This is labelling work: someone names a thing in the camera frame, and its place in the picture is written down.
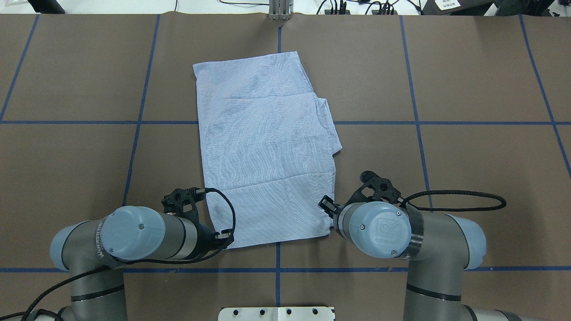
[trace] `blue tape line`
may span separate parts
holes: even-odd
[[[551,107],[549,106],[547,94],[545,93],[543,83],[541,82],[541,77],[539,76],[539,71],[537,70],[535,59],[533,58],[532,48],[529,46],[528,33],[525,30],[524,16],[521,14],[520,14],[520,24],[521,24],[521,31],[524,34],[525,46],[528,48],[529,60],[532,63],[533,72],[536,75],[537,83],[539,84],[539,89],[541,90],[541,95],[543,96],[543,101],[545,102],[545,108],[547,108],[547,113],[549,114],[549,119],[551,119],[551,123],[553,125],[553,131],[555,132],[555,136],[557,137],[557,143],[559,144],[559,149],[561,150],[561,155],[563,156],[563,161],[565,162],[565,166],[567,167],[567,173],[569,174],[569,177],[571,178],[571,166],[569,166],[569,160],[567,159],[567,153],[565,152],[565,148],[563,147],[563,142],[561,141],[561,137],[559,136],[559,131],[557,130],[557,125],[555,123],[555,119],[553,118],[553,113],[551,111]]]
[[[571,266],[482,266],[467,272],[571,271]],[[273,267],[258,268],[125,268],[125,273],[275,273]],[[402,273],[406,267],[282,267],[280,273]],[[57,268],[2,267],[0,273],[67,273]]]
[[[141,123],[143,120],[143,110],[144,110],[144,103],[147,99],[147,88],[148,88],[148,80],[151,76],[151,67],[152,67],[152,57],[155,53],[155,45],[156,45],[156,35],[159,31],[159,22],[160,22],[160,14],[156,15],[156,23],[155,23],[155,32],[152,36],[152,45],[151,45],[151,53],[148,58],[148,66],[147,66],[147,75],[145,76],[144,80],[144,87],[143,87],[143,96],[141,97],[141,105],[139,108],[139,119],[137,120],[137,128],[135,130],[135,138],[133,139],[133,148],[131,150],[131,159],[129,160],[129,170],[127,172],[127,181],[125,182],[125,191],[123,193],[123,206],[127,204],[127,195],[129,194],[129,188],[131,186],[131,176],[133,173],[133,162],[135,161],[135,152],[137,150],[137,144],[139,142],[139,132],[141,128]]]
[[[282,52],[282,26],[278,27],[278,54]],[[282,292],[281,292],[281,267],[282,267],[282,244],[276,243],[276,307],[282,305]]]
[[[282,53],[282,27],[278,28],[278,54]]]
[[[198,121],[141,121],[143,125],[198,125]]]
[[[7,125],[137,125],[139,121],[0,121]],[[198,121],[141,121],[142,125],[198,125]],[[335,121],[335,125],[508,125],[552,126],[553,122],[471,122],[471,121]],[[555,122],[568,126],[571,122]]]
[[[335,125],[415,125],[412,121],[336,121]]]
[[[20,61],[18,62],[18,66],[16,67],[16,71],[14,72],[14,76],[12,77],[12,82],[10,83],[10,88],[8,89],[8,93],[6,94],[6,99],[4,100],[2,111],[0,111],[0,121],[2,120],[2,118],[4,118],[4,114],[6,113],[6,109],[8,108],[8,103],[10,102],[10,96],[12,96],[12,91],[14,90],[14,86],[16,85],[16,80],[18,79],[20,68],[24,63],[24,58],[26,58],[26,53],[28,52],[28,48],[30,47],[32,36],[34,35],[34,30],[38,25],[38,20],[39,20],[39,14],[37,14],[34,18],[34,24],[32,25],[32,29],[30,30],[30,34],[28,35],[28,40],[26,41],[26,45],[24,46],[24,50],[22,51],[22,56],[20,57]]]
[[[137,121],[1,121],[14,125],[135,125]]]
[[[422,134],[420,132],[419,112],[416,108],[415,87],[414,87],[414,84],[412,83],[411,63],[410,63],[410,60],[408,58],[407,36],[405,34],[405,31],[404,31],[404,20],[403,20],[402,15],[399,15],[399,20],[400,20],[400,31],[401,31],[401,34],[403,36],[404,59],[407,63],[408,84],[409,84],[409,87],[411,90],[412,110],[415,114],[416,136],[419,140],[420,161],[422,162],[422,165],[423,165],[424,187],[427,189],[427,191],[429,191],[430,190],[430,183],[428,181],[427,162],[426,162],[426,158],[424,157],[424,145],[423,145]],[[430,207],[433,207],[432,206],[432,197],[430,195],[428,196],[428,202],[430,204]]]
[[[125,273],[274,273],[274,268],[126,268]]]
[[[281,299],[281,275],[282,272],[282,244],[281,242],[276,243],[276,307],[282,305]]]

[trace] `black cable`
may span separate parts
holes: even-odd
[[[215,192],[218,195],[222,196],[222,198],[226,201],[226,203],[228,204],[228,206],[230,206],[230,210],[232,211],[232,231],[230,232],[230,236],[228,237],[228,240],[219,248],[217,249],[215,252],[213,252],[210,255],[207,255],[203,258],[200,259],[195,259],[195,260],[177,260],[177,261],[167,261],[167,260],[153,260],[153,259],[142,259],[142,260],[135,260],[135,261],[129,261],[129,262],[124,262],[125,264],[135,264],[135,263],[139,263],[139,262],[150,262],[150,263],[163,263],[163,264],[191,264],[191,263],[198,263],[198,262],[202,262],[204,260],[207,260],[209,258],[212,258],[213,256],[215,256],[216,254],[220,253],[222,250],[224,250],[225,247],[227,247],[228,245],[230,245],[231,240],[234,238],[234,231],[236,230],[236,211],[234,211],[234,206],[232,206],[232,203],[230,202],[230,200],[226,197],[226,195],[224,195],[221,191],[215,189],[215,188],[205,188],[204,190],[206,190],[206,193],[209,192]]]
[[[11,319],[11,318],[15,318],[15,317],[17,317],[17,316],[22,316],[22,315],[24,315],[24,314],[25,314],[25,312],[18,312],[18,313],[8,314],[8,315],[5,315],[5,316],[0,316],[0,321],[8,320],[8,319]]]
[[[411,200],[413,200],[415,198],[419,198],[422,196],[428,196],[428,195],[470,195],[470,196],[477,196],[477,197],[491,198],[491,199],[499,200],[500,204],[496,205],[496,206],[489,206],[489,207],[446,208],[446,207],[419,207],[419,206],[413,205],[411,203]],[[495,210],[502,209],[506,206],[506,201],[501,196],[498,196],[495,194],[490,194],[490,193],[484,193],[484,192],[463,191],[463,190],[424,191],[424,192],[412,194],[411,196],[403,199],[400,206],[404,207],[407,203],[409,203],[410,205],[412,205],[413,207],[417,208],[420,211],[437,211],[437,212],[440,212],[440,211],[446,211],[446,212],[495,211]]]
[[[34,310],[34,308],[38,305],[38,303],[39,303],[46,295],[48,295],[48,294],[51,293],[52,291],[54,291],[54,290],[56,290],[56,289],[58,289],[58,288],[60,288],[60,287],[62,287],[62,286],[64,286],[64,285],[66,285],[66,284],[68,284],[68,283],[71,283],[71,282],[73,282],[73,281],[75,281],[75,280],[81,279],[81,278],[83,278],[84,276],[96,274],[96,273],[103,272],[103,271],[107,271],[107,270],[110,270],[110,269],[111,269],[111,268],[109,268],[109,266],[102,266],[102,267],[96,268],[96,269],[94,269],[94,270],[91,270],[91,271],[88,271],[88,272],[84,272],[84,273],[78,274],[78,275],[76,275],[76,276],[72,276],[72,277],[70,277],[69,279],[64,280],[64,281],[61,281],[61,282],[59,282],[58,284],[56,284],[56,285],[50,287],[49,289],[47,289],[46,291],[44,291],[42,294],[40,294],[40,295],[36,298],[36,300],[34,300],[34,301],[32,302],[32,304],[30,304],[30,306],[28,307],[28,309],[26,310],[26,312],[24,312],[24,314],[22,315],[22,321],[25,321],[25,320],[28,318],[28,316],[30,316],[30,313],[32,313],[32,311]]]
[[[379,11],[381,10],[382,7],[382,3],[380,1],[373,1],[369,4],[369,6],[367,7],[367,10],[365,11],[365,15],[369,13],[369,9],[374,5],[374,4],[378,4],[379,5]]]
[[[419,13],[422,13],[422,9],[420,8],[419,5],[422,5],[422,3],[419,0],[419,5],[417,5],[416,3],[412,2],[412,0],[407,0],[408,3],[410,3],[411,5],[413,5],[416,9],[416,11],[418,11]]]
[[[38,315],[47,315],[50,318],[54,318],[54,320],[56,321],[63,321],[63,318],[59,314],[49,310],[39,309],[36,318],[38,317]]]
[[[226,2],[218,0],[220,3],[225,3],[227,5],[251,5],[251,6],[269,6],[269,3],[249,3],[249,2]]]
[[[321,11],[321,7],[323,7],[323,4],[324,4],[326,1],[327,1],[327,0],[323,0],[323,2],[322,2],[321,5],[319,6],[319,8],[318,8],[316,14],[319,14],[319,12]]]

